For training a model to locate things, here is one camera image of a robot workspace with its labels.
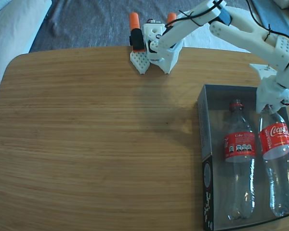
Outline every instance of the plastic bottle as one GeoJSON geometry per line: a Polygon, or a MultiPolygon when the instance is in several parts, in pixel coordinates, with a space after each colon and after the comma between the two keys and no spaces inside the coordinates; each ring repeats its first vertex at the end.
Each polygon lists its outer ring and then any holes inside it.
{"type": "Polygon", "coordinates": [[[224,152],[229,180],[227,216],[230,220],[249,218],[255,207],[255,135],[243,116],[240,100],[230,102],[230,129],[224,152]]]}
{"type": "Polygon", "coordinates": [[[284,119],[266,106],[260,117],[259,138],[270,181],[270,207],[275,216],[289,214],[289,131],[284,119]]]}

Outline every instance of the coca-cola bottle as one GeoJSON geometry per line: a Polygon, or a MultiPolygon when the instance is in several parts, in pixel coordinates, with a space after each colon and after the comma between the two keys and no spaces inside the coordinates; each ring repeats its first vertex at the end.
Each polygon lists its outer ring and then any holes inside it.
{"type": "Polygon", "coordinates": [[[241,100],[230,102],[229,110],[230,129],[224,143],[225,170],[230,184],[226,212],[230,220],[245,219],[255,207],[255,135],[243,116],[241,100]]]}
{"type": "Polygon", "coordinates": [[[270,106],[261,112],[259,138],[270,181],[270,207],[275,216],[289,214],[289,131],[270,106]]]}

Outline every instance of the wooden table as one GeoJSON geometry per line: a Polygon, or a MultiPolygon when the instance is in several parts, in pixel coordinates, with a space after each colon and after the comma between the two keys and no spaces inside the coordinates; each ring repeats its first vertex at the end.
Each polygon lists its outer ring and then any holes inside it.
{"type": "MultiPolygon", "coordinates": [[[[130,48],[26,54],[0,87],[0,231],[202,230],[205,83],[257,86],[252,54],[183,49],[139,75],[130,48]]],[[[289,217],[247,230],[288,230],[289,217]]]]}

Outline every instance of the cardboard box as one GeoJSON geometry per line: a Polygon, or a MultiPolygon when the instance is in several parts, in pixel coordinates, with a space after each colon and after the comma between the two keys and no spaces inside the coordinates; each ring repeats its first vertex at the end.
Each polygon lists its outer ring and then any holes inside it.
{"type": "MultiPolygon", "coordinates": [[[[249,219],[231,221],[226,214],[228,178],[225,176],[223,144],[229,127],[229,102],[240,99],[244,104],[244,117],[258,137],[259,114],[256,114],[256,88],[204,85],[198,97],[198,113],[203,170],[203,226],[206,231],[238,229],[267,223],[276,219],[270,208],[270,188],[264,168],[260,141],[256,139],[255,208],[249,219]]],[[[285,108],[278,112],[289,128],[285,108]]]]}

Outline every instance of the white robotic arm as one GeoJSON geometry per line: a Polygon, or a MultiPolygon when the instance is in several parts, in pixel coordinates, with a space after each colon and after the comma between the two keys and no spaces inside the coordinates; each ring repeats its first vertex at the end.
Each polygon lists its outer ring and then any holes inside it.
{"type": "Polygon", "coordinates": [[[207,0],[190,10],[186,17],[164,24],[149,21],[144,25],[144,46],[146,51],[131,53],[131,61],[144,74],[149,63],[158,65],[169,73],[177,63],[183,39],[206,23],[213,35],[267,61],[268,65],[251,64],[261,79],[257,88],[259,113],[267,104],[273,111],[289,105],[289,38],[268,32],[232,10],[225,9],[224,0],[207,0]],[[146,66],[139,65],[141,55],[146,66]]]}

